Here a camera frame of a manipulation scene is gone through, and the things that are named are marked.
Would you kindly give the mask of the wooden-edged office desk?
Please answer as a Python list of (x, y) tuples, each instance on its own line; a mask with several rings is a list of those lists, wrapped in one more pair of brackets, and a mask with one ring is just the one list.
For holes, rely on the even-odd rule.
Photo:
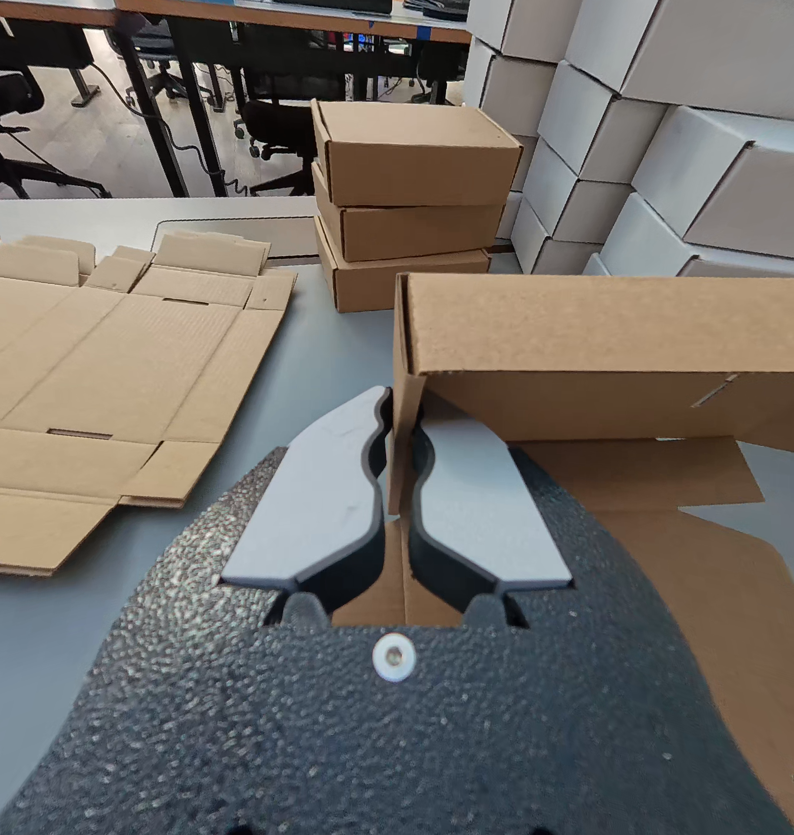
[[(150, 24), (167, 27), (164, 60), (178, 64), (198, 147), (194, 151), (215, 196), (238, 186), (222, 166), (197, 81), (196, 65), (211, 75), (220, 65), (234, 88), (237, 108), (255, 87), (250, 76), (323, 78), (339, 85), (340, 99), (377, 100), (387, 78), (426, 84), (424, 101), (446, 104), (448, 83), (465, 68), (470, 35), (465, 23), (446, 22), (404, 10), (393, 2), (391, 15), (279, 2), (116, 2), (118, 22), (111, 28), (125, 61), (133, 93), (146, 120), (152, 120), (149, 92), (135, 40)], [(415, 28), (433, 27), (432, 39), (415, 39)]]
[(85, 29), (111, 29), (118, 22), (116, 2), (0, 1), (0, 71), (61, 68), (77, 87), (74, 108), (85, 108), (100, 93), (82, 70), (93, 64)]

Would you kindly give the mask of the black office chair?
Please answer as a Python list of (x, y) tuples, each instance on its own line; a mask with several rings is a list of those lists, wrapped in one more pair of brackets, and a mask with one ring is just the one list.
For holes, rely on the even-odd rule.
[(263, 160), (275, 153), (295, 154), (302, 159), (302, 168), (273, 180), (249, 187), (256, 196), (267, 190), (290, 188), (290, 195), (313, 195), (312, 163), (318, 157), (314, 121), (309, 107), (273, 104), (260, 100), (240, 105), (240, 118), (252, 140), (264, 145), (258, 156)]
[[(36, 112), (44, 104), (44, 94), (28, 68), (0, 69), (0, 134), (10, 136), (25, 149), (27, 147), (25, 143), (16, 136), (27, 132), (28, 128), (5, 126), (1, 120), (10, 114), (25, 115)], [(11, 189), (18, 198), (25, 200), (30, 198), (23, 184), (26, 180), (48, 182), (58, 186), (81, 187), (101, 199), (112, 197), (101, 183), (68, 174), (33, 150), (30, 150), (30, 154), (36, 161), (11, 160), (0, 152), (0, 185)]]

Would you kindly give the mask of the stack of flat cardboard sheets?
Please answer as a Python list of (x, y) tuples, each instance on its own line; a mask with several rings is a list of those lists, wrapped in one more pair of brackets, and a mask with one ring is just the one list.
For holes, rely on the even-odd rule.
[(0, 574), (53, 575), (118, 506), (184, 506), (293, 294), (270, 248), (0, 239)]

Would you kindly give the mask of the long black bar device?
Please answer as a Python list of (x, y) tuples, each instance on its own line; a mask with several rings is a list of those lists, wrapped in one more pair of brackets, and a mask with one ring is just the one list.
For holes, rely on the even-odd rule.
[(357, 1), (357, 0), (316, 0), (316, 1), (278, 1), (279, 3), (287, 3), (293, 5), (305, 5), (310, 7), (322, 7), (340, 9), (352, 13), (372, 14), (381, 16), (390, 16), (392, 12), (392, 1)]

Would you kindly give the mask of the stack of white cardboard boxes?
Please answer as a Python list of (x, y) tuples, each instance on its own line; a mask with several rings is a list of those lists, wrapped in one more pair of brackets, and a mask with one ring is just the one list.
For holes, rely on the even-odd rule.
[(794, 2), (470, 2), (525, 274), (794, 277)]

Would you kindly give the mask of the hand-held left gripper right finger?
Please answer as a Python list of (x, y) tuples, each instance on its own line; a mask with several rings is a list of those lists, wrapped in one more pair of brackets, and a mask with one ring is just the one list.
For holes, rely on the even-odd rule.
[(409, 560), (463, 614), (475, 597), (566, 589), (573, 577), (506, 442), (469, 416), (415, 426)]

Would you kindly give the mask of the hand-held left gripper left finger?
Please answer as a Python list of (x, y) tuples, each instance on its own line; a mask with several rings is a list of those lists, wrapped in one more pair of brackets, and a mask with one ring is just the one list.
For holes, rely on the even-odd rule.
[(287, 447), (225, 564), (228, 585), (315, 595), (331, 614), (384, 567), (379, 476), (392, 390), (377, 385), (311, 423)]

